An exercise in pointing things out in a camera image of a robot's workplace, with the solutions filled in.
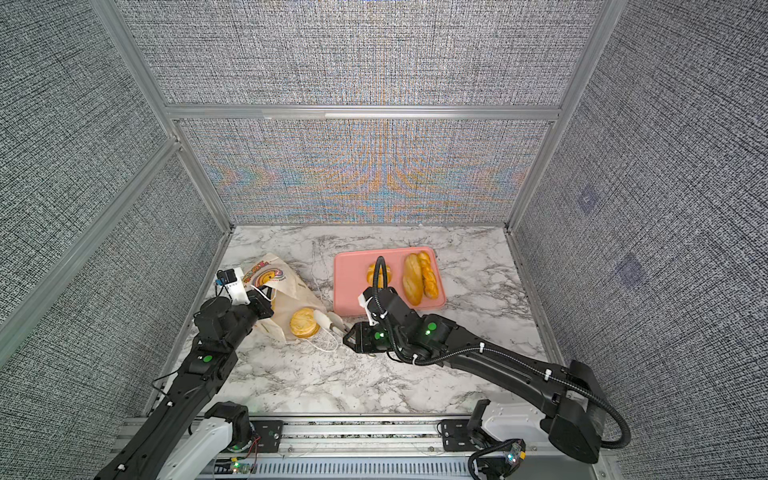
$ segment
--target pink cutting board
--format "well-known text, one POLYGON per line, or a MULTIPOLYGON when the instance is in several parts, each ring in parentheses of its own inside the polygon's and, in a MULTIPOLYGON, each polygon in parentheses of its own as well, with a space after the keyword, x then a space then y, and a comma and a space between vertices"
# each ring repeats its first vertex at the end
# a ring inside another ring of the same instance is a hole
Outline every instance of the pink cutting board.
POLYGON ((433 310, 445 305, 445 290, 442 288, 440 269, 437 266, 435 251, 429 247, 390 248, 387 250, 365 250, 363 252, 344 252, 333 259, 333 311, 339 316, 365 315, 357 297, 368 288, 368 267, 376 262, 379 255, 384 257, 386 265, 392 271, 388 278, 389 286, 395 287, 400 298, 413 309, 433 310), (406 257, 411 253, 426 252, 432 262, 432 270, 437 277, 439 295, 431 299, 424 295, 418 306, 413 306, 402 289, 402 269, 406 257))

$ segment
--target bread roll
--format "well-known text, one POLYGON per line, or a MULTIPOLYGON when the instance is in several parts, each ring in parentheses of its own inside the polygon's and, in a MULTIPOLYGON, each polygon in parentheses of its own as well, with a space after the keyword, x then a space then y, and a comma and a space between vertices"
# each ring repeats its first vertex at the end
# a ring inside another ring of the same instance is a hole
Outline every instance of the bread roll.
POLYGON ((319 330, 315 311, 309 307, 297 310, 290 319, 290 332, 301 339, 308 339, 319 330))
MULTIPOLYGON (((368 284, 370 286, 373 286, 373 271, 376 269, 376 264, 371 263, 371 266, 368 267, 368 284)), ((389 268, 389 265, 386 267, 386 279, 387 282, 392 281, 392 269, 389 268)), ((381 272, 379 272, 379 288, 384 288, 384 276, 381 272)))
POLYGON ((402 288, 405 290, 406 298, 411 305, 417 306, 422 302, 424 280, 422 267, 419 265, 419 258, 415 253, 406 257, 406 263, 402 269, 402 288))
POLYGON ((429 259, 428 253, 419 253, 419 265, 422 268, 422 278, 424 279, 424 294, 431 299, 437 298, 439 295, 437 276, 432 271, 432 261, 429 259))

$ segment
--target black bracket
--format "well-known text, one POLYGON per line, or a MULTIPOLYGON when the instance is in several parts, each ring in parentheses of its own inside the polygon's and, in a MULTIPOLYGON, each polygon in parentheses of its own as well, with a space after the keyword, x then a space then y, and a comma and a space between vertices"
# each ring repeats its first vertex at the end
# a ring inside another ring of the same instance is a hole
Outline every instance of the black bracket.
POLYGON ((277 453, 283 439, 283 420, 255 420, 250 423, 253 434, 261 437, 256 443, 256 452, 277 453))
POLYGON ((468 420, 442 420, 438 425, 442 447, 446 452, 476 452, 479 450, 469 438, 468 420))

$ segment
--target textured wall panel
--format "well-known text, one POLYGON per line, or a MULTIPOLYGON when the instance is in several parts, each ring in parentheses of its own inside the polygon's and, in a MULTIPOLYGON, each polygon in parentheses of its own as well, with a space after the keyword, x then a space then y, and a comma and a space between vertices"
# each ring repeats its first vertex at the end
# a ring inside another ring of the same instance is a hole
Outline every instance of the textured wall panel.
POLYGON ((768 478, 768 11, 632 1, 518 232, 627 480, 768 478))
POLYGON ((502 222, 543 121, 184 120, 235 223, 502 222))
POLYGON ((141 413, 220 237, 171 158, 0 370, 0 478, 93 478, 141 413), (44 470, 30 471, 30 449, 44 470))
POLYGON ((118 4, 171 102, 501 105, 560 103, 601 1, 118 4))
POLYGON ((0 18, 1 323, 165 134, 87 0, 0 18))

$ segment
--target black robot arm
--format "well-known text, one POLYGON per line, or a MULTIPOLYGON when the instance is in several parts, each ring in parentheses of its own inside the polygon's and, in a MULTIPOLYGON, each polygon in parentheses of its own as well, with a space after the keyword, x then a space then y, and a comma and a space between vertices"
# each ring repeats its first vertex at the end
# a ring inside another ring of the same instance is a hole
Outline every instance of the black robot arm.
MULTIPOLYGON (((168 393, 125 448, 96 475, 96 480, 157 478, 184 431, 227 380, 237 363, 237 347, 257 320, 273 315, 266 297, 251 290, 248 292, 250 305, 232 306, 231 301, 222 296, 202 305, 194 317, 200 332, 168 393)), ((244 445, 250 440, 246 407, 217 403, 206 413, 206 417, 209 416, 232 424, 230 446, 244 445)))
POLYGON ((347 333, 344 343, 356 352, 394 352, 401 362, 445 365, 487 379, 541 410, 546 417, 540 426, 550 443, 579 461, 595 463, 601 446, 618 449, 629 443, 627 423, 604 399, 584 363, 574 360, 566 368, 542 362, 482 339, 443 316, 420 316, 391 287, 369 287, 363 295, 370 299, 368 308, 378 324, 360 322, 347 333), (606 412, 621 427, 616 441, 601 438, 606 412))

